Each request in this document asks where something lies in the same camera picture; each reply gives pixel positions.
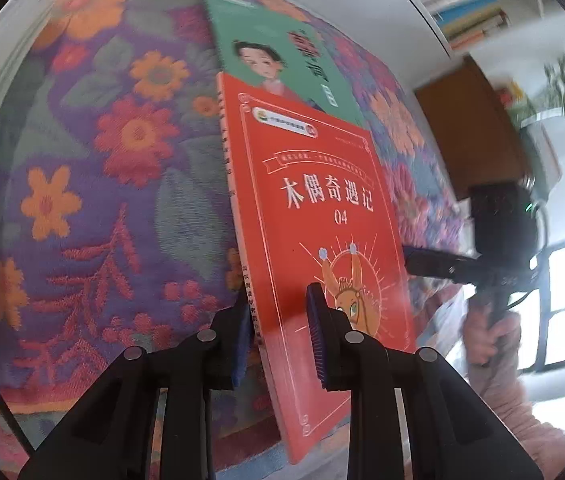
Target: book spine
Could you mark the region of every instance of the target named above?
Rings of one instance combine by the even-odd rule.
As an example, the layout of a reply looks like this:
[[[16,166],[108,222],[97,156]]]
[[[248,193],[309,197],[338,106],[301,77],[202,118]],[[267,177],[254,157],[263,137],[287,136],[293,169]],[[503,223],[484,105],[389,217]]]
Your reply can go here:
[[[449,9],[437,12],[434,16],[439,27],[444,27],[457,20],[463,19],[474,12],[485,9],[488,6],[496,5],[498,0],[471,0],[465,4],[450,7]]]
[[[463,38],[461,40],[451,41],[449,46],[451,46],[454,50],[461,50],[463,48],[467,48],[468,46],[480,43],[486,38],[486,34],[482,31],[474,33],[469,38]]]
[[[220,116],[220,134],[222,136],[222,154],[225,160],[225,170],[227,173],[227,184],[229,185],[229,199],[231,201],[231,211],[236,226],[236,238],[238,239],[238,252],[240,253],[240,268],[243,273],[245,282],[245,290],[247,303],[249,304],[249,313],[254,324],[254,332],[256,343],[262,345],[262,332],[260,330],[260,321],[258,319],[258,311],[254,301],[254,292],[249,277],[249,266],[246,260],[245,238],[242,232],[242,223],[240,222],[240,204],[236,195],[236,180],[231,161],[231,143],[229,140],[229,127],[227,126],[226,102],[224,92],[223,72],[219,72],[216,76],[216,86],[218,88],[218,113]]]
[[[501,12],[498,16],[489,18],[484,22],[475,25],[474,27],[466,28],[460,31],[458,34],[454,34],[453,36],[450,36],[449,41],[450,43],[453,41],[463,41],[466,40],[467,38],[472,37],[477,32],[484,32],[485,34],[488,34],[489,32],[493,31],[493,29],[500,28],[506,25],[506,22],[507,20],[505,14],[504,12]]]
[[[445,36],[452,37],[456,34],[461,33],[463,30],[474,27],[480,22],[493,18],[494,16],[500,14],[502,8],[498,4],[485,7],[484,9],[477,10],[476,12],[470,13],[463,18],[457,19],[454,22],[443,25],[441,30]]]

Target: pink sleeve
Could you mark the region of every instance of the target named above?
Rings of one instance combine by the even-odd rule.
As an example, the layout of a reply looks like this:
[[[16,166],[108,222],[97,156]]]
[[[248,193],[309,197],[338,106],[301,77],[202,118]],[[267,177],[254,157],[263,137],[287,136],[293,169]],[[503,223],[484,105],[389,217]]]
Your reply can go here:
[[[541,423],[531,412],[517,376],[520,338],[520,329],[506,336],[501,353],[490,367],[469,365],[469,384],[514,433],[545,480],[554,480],[565,467],[565,433]]]

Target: black clamp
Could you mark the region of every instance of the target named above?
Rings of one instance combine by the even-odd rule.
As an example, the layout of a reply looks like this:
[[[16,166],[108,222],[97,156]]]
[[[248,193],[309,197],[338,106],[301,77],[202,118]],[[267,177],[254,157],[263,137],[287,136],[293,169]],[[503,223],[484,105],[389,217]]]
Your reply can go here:
[[[543,474],[469,384],[431,348],[408,354],[354,331],[307,288],[319,379],[352,392],[348,480],[403,479],[395,389],[402,391],[415,480],[542,480]]]
[[[144,480],[160,388],[168,388],[160,478],[211,480],[210,390],[242,380],[253,340],[243,286],[211,328],[175,348],[127,348],[22,468],[19,480]]]
[[[460,254],[403,246],[405,268],[412,276],[473,283],[480,290],[507,289],[529,292],[539,287],[538,270],[521,269]]]

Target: white wall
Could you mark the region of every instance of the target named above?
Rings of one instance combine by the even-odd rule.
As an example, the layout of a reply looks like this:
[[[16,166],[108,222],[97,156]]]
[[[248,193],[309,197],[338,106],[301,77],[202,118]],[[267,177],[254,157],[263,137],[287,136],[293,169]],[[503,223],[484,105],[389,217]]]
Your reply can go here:
[[[545,84],[544,65],[565,52],[565,12],[512,28],[470,50],[490,80],[512,77],[530,96]],[[551,243],[565,240],[565,118],[544,121],[558,155],[563,178],[549,197]]]

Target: floral blanket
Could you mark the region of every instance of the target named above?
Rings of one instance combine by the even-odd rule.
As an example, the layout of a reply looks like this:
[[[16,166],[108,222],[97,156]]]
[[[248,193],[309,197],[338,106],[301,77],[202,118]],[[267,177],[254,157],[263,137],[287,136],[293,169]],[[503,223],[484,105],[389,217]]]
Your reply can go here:
[[[316,28],[368,121],[403,242],[453,250],[461,222],[429,127],[387,67],[285,0],[248,1]],[[233,304],[218,70],[202,0],[56,0],[2,103],[0,390],[35,445],[125,347],[176,345]],[[435,290],[413,278],[410,292],[422,328]],[[218,469],[278,443],[257,352],[212,418]],[[0,420],[0,467],[25,459]]]

